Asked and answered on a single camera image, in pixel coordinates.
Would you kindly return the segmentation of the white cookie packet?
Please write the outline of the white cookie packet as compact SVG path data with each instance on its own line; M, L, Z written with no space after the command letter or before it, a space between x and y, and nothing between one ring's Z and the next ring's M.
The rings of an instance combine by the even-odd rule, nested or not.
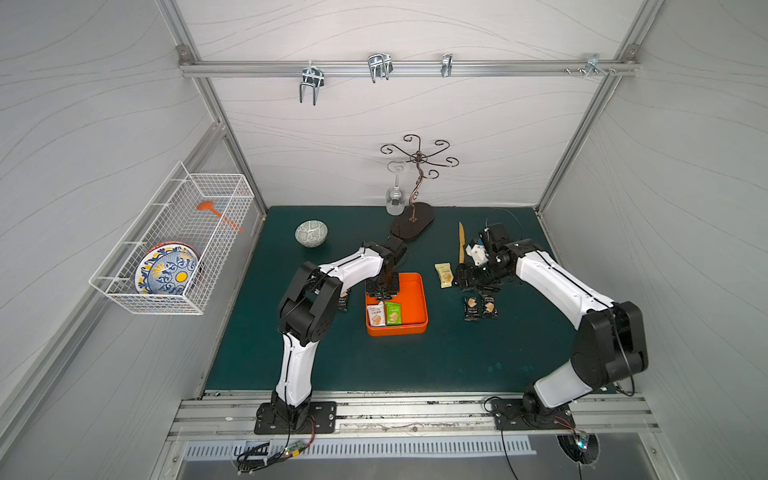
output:
M366 312L368 316L368 325L371 328L385 327L387 325L386 308L383 302L367 305Z

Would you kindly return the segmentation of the orange storage box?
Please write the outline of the orange storage box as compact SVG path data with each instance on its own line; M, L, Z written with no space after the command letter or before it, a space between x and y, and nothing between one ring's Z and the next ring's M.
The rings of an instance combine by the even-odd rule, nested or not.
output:
M374 327L366 318L367 333L371 337L422 334L428 326L427 303L422 277L418 273L400 273L400 290L393 302L401 305L403 323L394 326Z

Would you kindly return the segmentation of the black cookie packet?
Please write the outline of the black cookie packet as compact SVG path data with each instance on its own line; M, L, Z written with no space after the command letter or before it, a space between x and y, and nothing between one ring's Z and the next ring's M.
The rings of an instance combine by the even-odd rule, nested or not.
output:
M344 290L341 292L340 297L338 299L337 303L337 309L340 312L347 312L348 311L348 303L349 303L349 291Z
M478 321L482 315L480 303L475 296L465 296L463 298L464 320L467 322Z
M481 317L488 319L495 319L498 317L498 310L496 306L495 297L492 295L482 296L482 310Z

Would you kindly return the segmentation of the yellow cookie packet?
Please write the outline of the yellow cookie packet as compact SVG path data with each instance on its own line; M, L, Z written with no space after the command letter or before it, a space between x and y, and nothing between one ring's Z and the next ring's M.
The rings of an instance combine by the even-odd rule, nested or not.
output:
M435 264L434 267L439 277L440 287L443 289L451 288L454 282L454 275L453 275L451 264L438 263L438 264Z

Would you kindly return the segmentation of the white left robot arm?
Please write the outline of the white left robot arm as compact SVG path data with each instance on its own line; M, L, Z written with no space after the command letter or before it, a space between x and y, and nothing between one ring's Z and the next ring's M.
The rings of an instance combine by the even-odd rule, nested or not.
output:
M390 300L399 292L397 264L407 247L391 236L383 244L365 242L335 262L301 265L278 307L283 359L271 406L291 424L301 424L309 411L311 374L320 340L328 333L341 295L363 283L366 294Z

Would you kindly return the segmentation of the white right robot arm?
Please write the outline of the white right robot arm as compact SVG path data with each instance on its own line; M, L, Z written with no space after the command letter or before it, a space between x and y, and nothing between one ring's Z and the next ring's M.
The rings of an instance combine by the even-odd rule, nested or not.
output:
M513 240L505 227L491 224L474 242L458 227L459 264L455 283L479 293L496 291L506 279L536 289L572 324L576 336L569 359L532 384L523 410L549 414L649 366L643 315L632 302L603 295L568 272L531 239Z

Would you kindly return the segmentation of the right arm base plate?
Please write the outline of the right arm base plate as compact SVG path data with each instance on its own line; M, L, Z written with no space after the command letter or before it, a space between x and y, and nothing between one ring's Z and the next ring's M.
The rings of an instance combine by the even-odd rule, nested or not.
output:
M528 396L523 398L492 396L484 402L483 408L491 415L495 429L499 431L572 431L576 427L568 404L549 409L540 407Z

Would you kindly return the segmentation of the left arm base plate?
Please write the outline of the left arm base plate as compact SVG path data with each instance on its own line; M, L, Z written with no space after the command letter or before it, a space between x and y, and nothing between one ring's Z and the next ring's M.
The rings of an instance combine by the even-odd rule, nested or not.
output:
M279 398L262 403L256 413L256 435L331 434L336 430L337 403L305 401L298 407Z

